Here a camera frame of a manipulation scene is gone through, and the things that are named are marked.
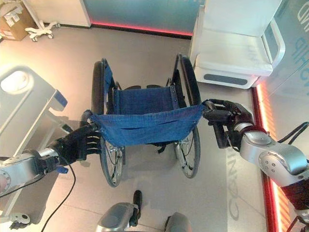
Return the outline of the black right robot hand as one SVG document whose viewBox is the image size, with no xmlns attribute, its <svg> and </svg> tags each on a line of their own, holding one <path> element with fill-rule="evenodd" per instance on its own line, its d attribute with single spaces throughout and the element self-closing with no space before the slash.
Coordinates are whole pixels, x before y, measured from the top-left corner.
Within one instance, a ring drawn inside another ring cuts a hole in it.
<svg viewBox="0 0 309 232">
<path fill-rule="evenodd" d="M 241 104 L 226 100 L 208 99 L 202 105 L 203 117 L 213 126 L 218 147 L 240 151 L 244 129 L 254 125 L 252 114 Z"/>
</svg>

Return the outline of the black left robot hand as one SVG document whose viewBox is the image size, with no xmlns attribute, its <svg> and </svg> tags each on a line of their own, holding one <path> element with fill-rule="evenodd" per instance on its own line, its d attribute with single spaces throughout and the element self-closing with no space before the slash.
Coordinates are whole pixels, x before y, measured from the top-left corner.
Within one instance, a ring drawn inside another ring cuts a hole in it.
<svg viewBox="0 0 309 232">
<path fill-rule="evenodd" d="M 87 155 L 101 154 L 101 134 L 95 123 L 86 123 L 64 137 L 54 140 L 48 148 L 59 156 L 59 165 L 67 166 L 87 159 Z"/>
</svg>

